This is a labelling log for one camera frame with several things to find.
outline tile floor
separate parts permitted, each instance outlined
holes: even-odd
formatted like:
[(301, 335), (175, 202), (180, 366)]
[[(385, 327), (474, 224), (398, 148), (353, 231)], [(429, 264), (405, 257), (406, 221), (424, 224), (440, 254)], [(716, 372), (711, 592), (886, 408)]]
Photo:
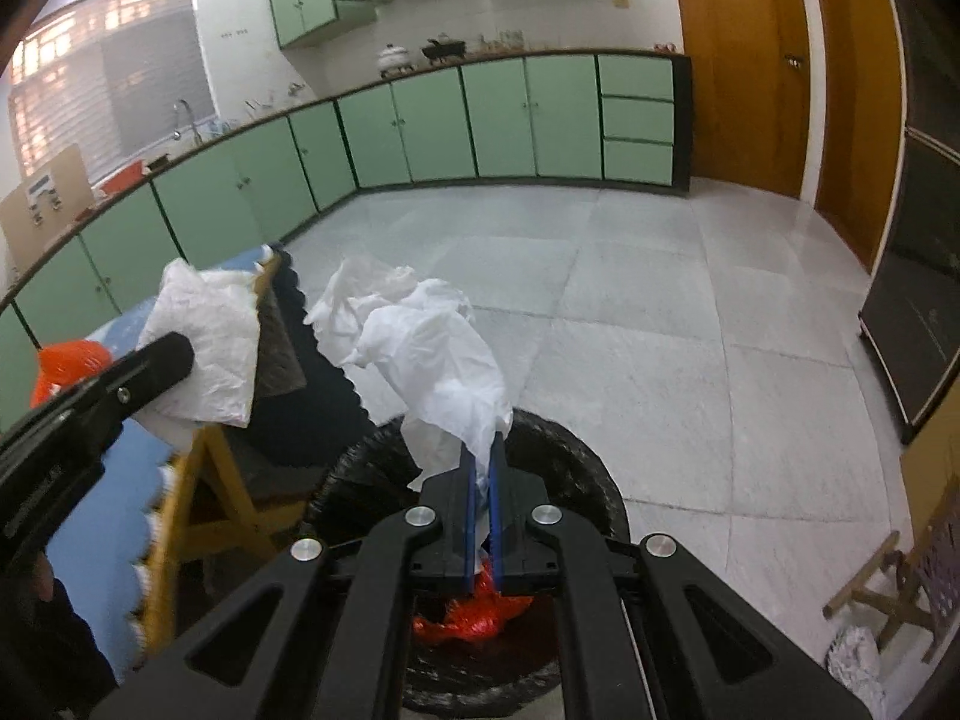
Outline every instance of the tile floor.
[[(360, 196), (291, 243), (312, 303), (368, 252), (450, 281), (515, 404), (603, 458), (632, 538), (666, 531), (818, 661), (820, 608), (891, 527), (909, 533), (899, 442), (856, 338), (869, 277), (792, 199), (695, 180), (687, 199), (555, 187)], [(402, 403), (349, 370), (371, 416)], [(890, 717), (928, 642), (884, 655)], [(563, 717), (557, 696), (523, 716)]]

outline drawer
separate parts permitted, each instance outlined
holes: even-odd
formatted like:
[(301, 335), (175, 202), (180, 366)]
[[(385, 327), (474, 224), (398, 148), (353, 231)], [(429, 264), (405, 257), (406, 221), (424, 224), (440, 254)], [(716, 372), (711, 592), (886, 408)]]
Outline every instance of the drawer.
[(655, 56), (600, 55), (600, 93), (673, 100), (673, 62)]
[(673, 103), (603, 98), (603, 134), (607, 138), (673, 143)]
[(673, 184), (673, 146), (604, 141), (604, 177), (613, 181)]

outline brown door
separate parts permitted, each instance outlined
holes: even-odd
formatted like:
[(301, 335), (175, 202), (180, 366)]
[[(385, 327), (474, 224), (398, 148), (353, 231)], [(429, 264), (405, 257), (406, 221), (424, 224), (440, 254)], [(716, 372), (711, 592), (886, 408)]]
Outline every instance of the brown door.
[(817, 210), (870, 269), (890, 210), (901, 141), (901, 63), (890, 0), (820, 0), (827, 132)]
[(800, 196), (810, 73), (803, 0), (680, 0), (693, 172)]

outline brown cardboard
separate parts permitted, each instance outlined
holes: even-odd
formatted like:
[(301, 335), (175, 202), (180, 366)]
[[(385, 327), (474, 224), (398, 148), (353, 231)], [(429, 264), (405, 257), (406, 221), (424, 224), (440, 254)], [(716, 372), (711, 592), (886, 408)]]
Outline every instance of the brown cardboard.
[(901, 471), (916, 541), (937, 508), (950, 476), (960, 475), (960, 379), (901, 455)]
[[(44, 186), (52, 187), (54, 191), (42, 193)], [(59, 209), (54, 207), (55, 196)], [(35, 223), (32, 203), (40, 224)], [(38, 167), (0, 201), (0, 227), (3, 227), (17, 271), (24, 274), (54, 241), (73, 226), (77, 215), (93, 204), (93, 190), (78, 146), (64, 148)]]

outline white pot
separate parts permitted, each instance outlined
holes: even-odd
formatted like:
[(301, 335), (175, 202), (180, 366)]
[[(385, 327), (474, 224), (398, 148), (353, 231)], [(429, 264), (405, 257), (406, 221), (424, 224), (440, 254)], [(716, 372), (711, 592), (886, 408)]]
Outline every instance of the white pot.
[(376, 69), (381, 73), (410, 64), (410, 52), (402, 46), (387, 43), (387, 47), (376, 55)]

